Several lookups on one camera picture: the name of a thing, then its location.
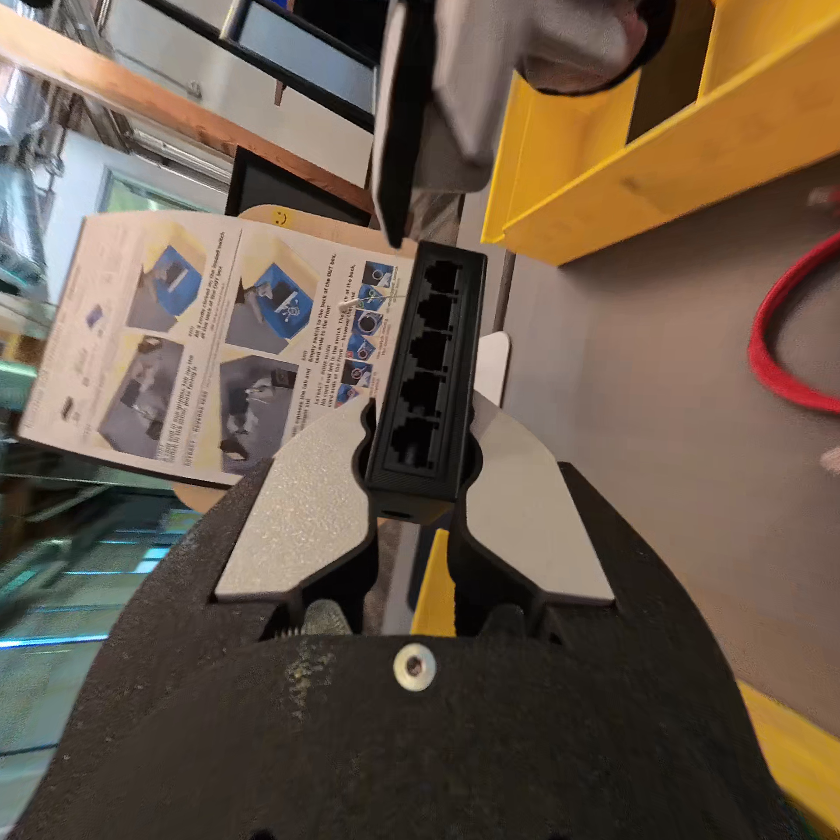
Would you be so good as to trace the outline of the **yellow plastic bin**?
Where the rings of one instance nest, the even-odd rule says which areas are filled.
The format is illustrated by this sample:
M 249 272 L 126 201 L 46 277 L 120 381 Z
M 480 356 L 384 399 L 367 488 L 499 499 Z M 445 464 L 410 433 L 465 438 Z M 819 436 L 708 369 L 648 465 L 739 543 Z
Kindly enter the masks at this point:
M 448 532 L 432 530 L 418 544 L 423 574 L 412 635 L 455 635 L 455 585 L 447 566 Z M 794 710 L 739 681 L 763 756 L 815 838 L 839 838 L 839 741 Z
M 581 98 L 512 77 L 484 244 L 562 266 L 838 154 L 839 2 L 713 3 L 696 101 L 630 144 L 645 66 Z

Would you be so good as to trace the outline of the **silver ventilation duct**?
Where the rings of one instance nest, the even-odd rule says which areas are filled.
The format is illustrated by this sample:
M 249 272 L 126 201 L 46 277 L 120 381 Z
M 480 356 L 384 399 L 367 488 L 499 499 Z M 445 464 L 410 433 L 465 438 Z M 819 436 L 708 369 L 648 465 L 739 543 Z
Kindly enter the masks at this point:
M 51 184 L 62 175 L 66 129 L 57 117 L 55 86 L 2 62 L 1 275 L 2 289 L 45 300 L 44 235 L 53 203 Z

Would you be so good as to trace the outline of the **white stand base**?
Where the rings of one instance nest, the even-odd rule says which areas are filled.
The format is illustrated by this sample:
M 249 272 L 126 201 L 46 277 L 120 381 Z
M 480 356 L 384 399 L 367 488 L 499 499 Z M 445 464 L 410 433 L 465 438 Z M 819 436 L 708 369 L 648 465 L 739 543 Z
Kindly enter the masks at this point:
M 499 408 L 505 393 L 510 353 L 511 340 L 503 330 L 479 338 L 474 393 Z

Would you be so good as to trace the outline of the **green tinted window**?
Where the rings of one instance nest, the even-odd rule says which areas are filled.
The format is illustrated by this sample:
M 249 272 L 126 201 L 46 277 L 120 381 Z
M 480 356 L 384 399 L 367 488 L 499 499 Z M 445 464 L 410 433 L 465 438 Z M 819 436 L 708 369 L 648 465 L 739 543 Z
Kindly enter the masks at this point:
M 2 562 L 2 760 L 54 751 L 129 600 L 202 516 L 162 486 L 39 491 Z

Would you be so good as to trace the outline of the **black bin divider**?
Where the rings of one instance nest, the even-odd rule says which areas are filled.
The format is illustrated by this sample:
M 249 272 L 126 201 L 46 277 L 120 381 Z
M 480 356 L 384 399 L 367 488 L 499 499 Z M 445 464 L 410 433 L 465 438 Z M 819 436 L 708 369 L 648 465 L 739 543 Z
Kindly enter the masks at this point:
M 675 3 L 665 44 L 640 74 L 626 144 L 697 100 L 714 16 L 711 1 Z

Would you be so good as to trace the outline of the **black ethernet switch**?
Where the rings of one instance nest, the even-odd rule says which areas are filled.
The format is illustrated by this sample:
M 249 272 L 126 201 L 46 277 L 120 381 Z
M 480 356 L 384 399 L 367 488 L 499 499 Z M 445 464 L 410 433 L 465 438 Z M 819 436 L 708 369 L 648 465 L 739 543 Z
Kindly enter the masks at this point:
M 423 241 L 365 464 L 375 519 L 430 524 L 450 510 L 469 461 L 487 258 Z

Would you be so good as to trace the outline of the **brown wooden beam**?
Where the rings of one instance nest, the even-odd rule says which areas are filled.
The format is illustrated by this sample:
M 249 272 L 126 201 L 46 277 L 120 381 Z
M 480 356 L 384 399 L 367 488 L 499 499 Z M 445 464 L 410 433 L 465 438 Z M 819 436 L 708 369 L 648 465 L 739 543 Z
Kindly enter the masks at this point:
M 237 148 L 253 152 L 361 211 L 374 213 L 371 195 L 362 187 L 7 7 L 1 12 L 1 57 L 107 109 L 146 119 L 229 158 Z

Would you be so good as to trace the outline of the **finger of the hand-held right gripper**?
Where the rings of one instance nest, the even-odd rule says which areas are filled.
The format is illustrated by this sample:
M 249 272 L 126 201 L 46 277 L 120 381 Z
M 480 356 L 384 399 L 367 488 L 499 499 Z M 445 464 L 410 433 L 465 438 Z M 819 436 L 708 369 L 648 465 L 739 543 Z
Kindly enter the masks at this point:
M 506 89 L 520 46 L 515 2 L 434 4 L 430 102 L 413 189 L 478 193 L 490 180 Z
M 390 2 L 377 71 L 371 199 L 394 249 L 405 237 L 434 60 L 434 2 Z

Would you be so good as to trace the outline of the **black framed monitor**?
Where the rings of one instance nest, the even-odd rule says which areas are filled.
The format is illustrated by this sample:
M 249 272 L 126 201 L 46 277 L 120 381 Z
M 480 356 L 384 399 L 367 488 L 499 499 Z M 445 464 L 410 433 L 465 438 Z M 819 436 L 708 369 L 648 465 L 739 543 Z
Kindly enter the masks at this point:
M 287 207 L 364 228 L 371 222 L 371 213 L 239 146 L 224 214 L 237 217 L 262 205 Z

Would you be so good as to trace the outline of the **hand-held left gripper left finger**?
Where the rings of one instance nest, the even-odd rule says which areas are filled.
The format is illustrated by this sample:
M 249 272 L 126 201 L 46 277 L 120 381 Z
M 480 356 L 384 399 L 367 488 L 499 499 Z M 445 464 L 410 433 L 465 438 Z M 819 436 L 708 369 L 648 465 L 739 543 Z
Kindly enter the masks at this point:
M 334 602 L 353 634 L 379 574 L 377 520 L 361 467 L 375 402 L 355 397 L 306 427 L 273 458 L 214 595 L 282 605 L 294 623 Z

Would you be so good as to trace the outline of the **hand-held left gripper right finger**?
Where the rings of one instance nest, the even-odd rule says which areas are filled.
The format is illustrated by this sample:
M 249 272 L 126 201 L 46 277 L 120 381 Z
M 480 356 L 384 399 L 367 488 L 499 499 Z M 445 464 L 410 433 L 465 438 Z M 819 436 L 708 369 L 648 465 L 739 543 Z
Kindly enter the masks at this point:
M 614 606 L 557 460 L 478 391 L 472 407 L 467 471 L 450 529 L 456 634 L 516 623 L 536 636 L 551 607 Z

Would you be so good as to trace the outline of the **instruction poster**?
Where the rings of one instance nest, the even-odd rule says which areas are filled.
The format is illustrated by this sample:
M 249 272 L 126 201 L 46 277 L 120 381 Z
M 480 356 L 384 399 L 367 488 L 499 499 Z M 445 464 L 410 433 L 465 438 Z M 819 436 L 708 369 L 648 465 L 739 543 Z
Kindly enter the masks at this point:
M 231 487 L 329 410 L 381 399 L 413 263 L 238 217 L 89 215 L 17 436 Z

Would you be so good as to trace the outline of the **instruction sheet on board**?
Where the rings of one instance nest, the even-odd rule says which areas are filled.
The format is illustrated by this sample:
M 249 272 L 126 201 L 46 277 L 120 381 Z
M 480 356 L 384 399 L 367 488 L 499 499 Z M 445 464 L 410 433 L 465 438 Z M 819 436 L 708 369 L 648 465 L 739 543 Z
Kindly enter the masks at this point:
M 417 252 L 417 243 L 410 238 L 404 238 L 400 248 L 393 248 L 389 246 L 382 231 L 377 228 L 345 223 L 285 206 L 259 205 L 251 207 L 240 213 L 238 218 L 389 256 L 414 259 Z M 207 513 L 227 493 L 226 489 L 193 486 L 181 482 L 172 482 L 171 486 L 182 503 L 202 514 Z

